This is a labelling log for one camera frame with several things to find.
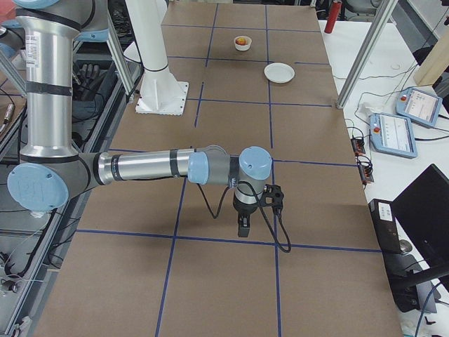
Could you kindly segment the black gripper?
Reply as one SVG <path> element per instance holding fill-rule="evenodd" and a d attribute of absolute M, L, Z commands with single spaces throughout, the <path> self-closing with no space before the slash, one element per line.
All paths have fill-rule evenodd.
<path fill-rule="evenodd" d="M 233 199 L 233 207 L 238 213 L 238 237 L 248 237 L 250 215 L 257 210 L 257 204 L 245 204 L 238 199 Z"/>

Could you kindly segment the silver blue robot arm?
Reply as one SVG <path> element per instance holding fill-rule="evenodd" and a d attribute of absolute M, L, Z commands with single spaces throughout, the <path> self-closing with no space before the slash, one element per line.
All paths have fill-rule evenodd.
<path fill-rule="evenodd" d="M 252 146 L 232 156 L 210 145 L 140 154 L 79 152 L 72 145 L 73 43 L 108 39 L 107 2 L 17 1 L 15 6 L 25 31 L 28 122 L 20 164 L 7 180 L 16 202 L 45 212 L 114 181 L 186 178 L 232 188 L 238 235 L 248 236 L 250 215 L 263 207 L 272 170 L 268 151 Z"/>

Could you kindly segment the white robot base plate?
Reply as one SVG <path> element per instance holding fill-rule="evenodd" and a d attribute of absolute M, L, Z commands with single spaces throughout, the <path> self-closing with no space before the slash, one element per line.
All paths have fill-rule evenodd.
<path fill-rule="evenodd" d="M 157 80 L 143 81 L 135 111 L 138 114 L 180 116 L 185 110 L 189 83 L 174 81 L 168 86 Z"/>

